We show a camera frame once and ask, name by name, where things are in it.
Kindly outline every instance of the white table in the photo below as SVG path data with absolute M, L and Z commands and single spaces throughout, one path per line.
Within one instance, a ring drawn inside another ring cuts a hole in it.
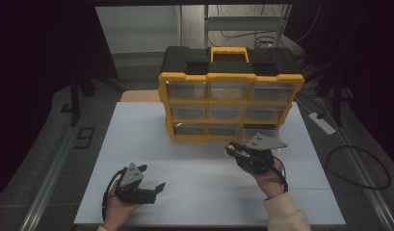
M 140 188 L 166 182 L 155 204 L 129 220 L 135 226 L 265 226 L 265 198 L 253 178 L 223 154 L 226 141 L 173 141 L 161 103 L 117 103 L 75 223 L 102 223 L 101 199 L 111 177 L 131 162 L 148 165 Z M 296 104 L 280 129 L 288 147 L 289 193 L 314 226 L 345 224 Z

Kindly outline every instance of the hand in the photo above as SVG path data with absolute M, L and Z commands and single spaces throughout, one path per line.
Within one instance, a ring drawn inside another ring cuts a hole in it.
M 281 162 L 276 158 L 274 167 L 280 172 L 283 169 Z M 262 174 L 255 174 L 243 168 L 242 170 L 253 176 L 259 188 L 268 196 L 269 199 L 284 194 L 284 189 L 281 187 L 281 181 L 272 170 Z
M 103 227 L 108 231 L 117 231 L 124 225 L 131 214 L 142 206 L 142 204 L 126 204 L 121 202 L 115 195 L 117 181 L 109 191 L 107 199 L 106 218 L 104 219 Z

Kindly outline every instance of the white wall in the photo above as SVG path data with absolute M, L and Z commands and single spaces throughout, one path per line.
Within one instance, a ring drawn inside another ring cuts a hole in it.
M 98 7 L 112 54 L 163 52 L 179 45 L 179 7 Z

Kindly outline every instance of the sleeve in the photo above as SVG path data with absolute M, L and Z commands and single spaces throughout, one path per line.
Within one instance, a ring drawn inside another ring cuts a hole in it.
M 103 226 L 98 226 L 97 231 L 107 231 L 107 229 L 103 228 Z
M 307 231 L 310 229 L 308 218 L 303 211 L 297 210 L 289 193 L 263 202 L 269 213 L 269 231 Z

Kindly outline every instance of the power strip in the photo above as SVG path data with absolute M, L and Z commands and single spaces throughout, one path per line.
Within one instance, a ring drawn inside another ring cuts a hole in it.
M 313 122 L 317 124 L 327 135 L 335 133 L 335 130 L 323 118 L 317 118 L 316 113 L 308 115 Z

